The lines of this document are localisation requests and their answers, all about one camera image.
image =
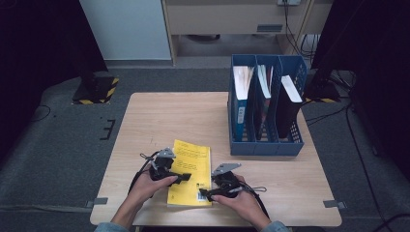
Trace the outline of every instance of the wooden table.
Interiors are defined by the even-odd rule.
[[[298,126],[305,146],[296,158],[231,156],[227,117],[228,93],[136,93],[131,96],[91,222],[110,221],[126,198],[131,180],[145,161],[139,154],[172,147],[174,139],[211,147],[212,170],[223,162],[239,162],[235,173],[253,187],[266,187],[260,197],[273,220],[287,226],[339,226],[337,208],[302,113]],[[210,208],[166,206],[167,188],[158,191],[133,224],[157,226],[249,226],[233,211],[214,203]]]

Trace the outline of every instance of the book cover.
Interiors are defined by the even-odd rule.
[[[292,123],[296,121],[302,98],[289,75],[281,78],[278,95],[276,124],[279,138],[286,138]]]
[[[168,206],[212,206],[199,189],[211,189],[211,148],[176,139],[172,172],[190,173],[190,179],[168,190]]]
[[[256,84],[256,102],[254,106],[253,126],[257,140],[262,139],[266,116],[271,102],[272,68],[266,69],[264,65],[258,66],[258,81]]]
[[[234,66],[234,96],[233,96],[233,117],[234,117],[234,138],[241,142],[244,136],[245,119],[248,106],[249,87],[252,83],[253,67]]]

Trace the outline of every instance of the sleeve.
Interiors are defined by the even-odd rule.
[[[260,232],[289,232],[289,229],[280,221],[271,222]]]
[[[97,226],[94,232],[129,232],[129,230],[116,223],[103,222]]]

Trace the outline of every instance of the wall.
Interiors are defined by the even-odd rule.
[[[161,0],[80,0],[104,60],[170,60]]]

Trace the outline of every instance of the right hand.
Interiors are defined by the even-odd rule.
[[[235,175],[240,182],[245,182],[245,178]],[[235,198],[228,198],[222,195],[214,195],[212,199],[233,209],[239,217],[251,223],[258,231],[265,228],[271,221],[266,217],[260,208],[255,197],[247,191],[240,191]]]

